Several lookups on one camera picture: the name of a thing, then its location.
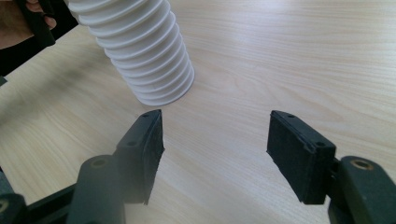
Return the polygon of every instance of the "light wood surface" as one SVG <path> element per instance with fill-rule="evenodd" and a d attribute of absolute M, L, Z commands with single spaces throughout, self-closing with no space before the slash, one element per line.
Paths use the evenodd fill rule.
<path fill-rule="evenodd" d="M 140 104 L 86 27 L 7 76 L 0 165 L 28 203 L 76 182 L 142 113 L 163 110 L 165 152 L 128 223 L 329 223 L 265 152 L 290 112 L 396 180 L 396 3 L 171 0 L 195 69 L 180 100 Z"/>

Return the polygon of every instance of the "hand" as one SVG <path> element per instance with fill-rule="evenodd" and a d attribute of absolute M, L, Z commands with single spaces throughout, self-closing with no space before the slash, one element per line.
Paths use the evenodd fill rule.
<path fill-rule="evenodd" d="M 33 12 L 43 12 L 38 0 L 26 0 L 26 7 Z M 50 29 L 56 26 L 56 20 L 44 17 Z M 17 4 L 11 0 L 0 0 L 0 49 L 21 43 L 33 36 Z"/>

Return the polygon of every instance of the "black plastic part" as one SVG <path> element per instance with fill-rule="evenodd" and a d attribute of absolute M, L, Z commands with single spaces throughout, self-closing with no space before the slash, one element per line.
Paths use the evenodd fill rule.
<path fill-rule="evenodd" d="M 51 17 L 56 20 L 56 27 L 51 29 L 50 32 L 55 39 L 59 39 L 61 36 L 76 27 L 78 22 L 70 13 L 70 10 L 64 0 L 50 0 L 50 4 L 56 12 L 51 15 Z M 42 49 L 44 48 L 39 46 L 34 36 L 22 41 L 20 44 L 0 49 L 0 77 L 5 77 L 10 74 L 13 70 L 27 62 Z"/>
<path fill-rule="evenodd" d="M 300 202 L 323 204 L 335 145 L 292 114 L 272 111 L 267 152 Z"/>
<path fill-rule="evenodd" d="M 27 222 L 27 207 L 19 194 L 4 194 L 0 196 L 0 223 L 24 224 Z"/>
<path fill-rule="evenodd" d="M 126 203 L 149 203 L 163 152 L 162 111 L 153 110 L 137 119 L 113 154 L 118 161 Z"/>
<path fill-rule="evenodd" d="M 332 224 L 355 224 L 352 215 L 338 207 L 333 200 L 330 201 L 328 215 Z"/>
<path fill-rule="evenodd" d="M 0 77 L 0 86 L 6 84 L 7 80 L 4 77 Z"/>
<path fill-rule="evenodd" d="M 66 223 L 125 223 L 120 177 L 112 156 L 94 157 L 82 164 Z"/>
<path fill-rule="evenodd" d="M 1 195 L 0 223 L 123 224 L 124 203 L 149 202 L 163 151 L 162 112 L 150 111 L 124 135 L 114 155 L 85 161 L 76 185 L 27 208 L 21 195 Z"/>
<path fill-rule="evenodd" d="M 35 35 L 38 44 L 44 48 L 55 44 L 55 38 L 53 37 L 50 28 L 44 21 L 44 17 L 40 12 L 32 12 L 26 7 L 26 0 L 15 0 L 18 7 L 21 10 L 23 17 L 26 19 L 29 28 Z M 40 0 L 40 4 L 43 6 L 44 11 L 53 13 L 53 9 L 50 6 L 49 0 Z"/>
<path fill-rule="evenodd" d="M 75 185 L 61 189 L 28 206 L 29 221 L 34 224 L 65 223 L 72 202 Z"/>
<path fill-rule="evenodd" d="M 356 223 L 396 223 L 396 186 L 381 166 L 344 157 L 338 178 Z"/>

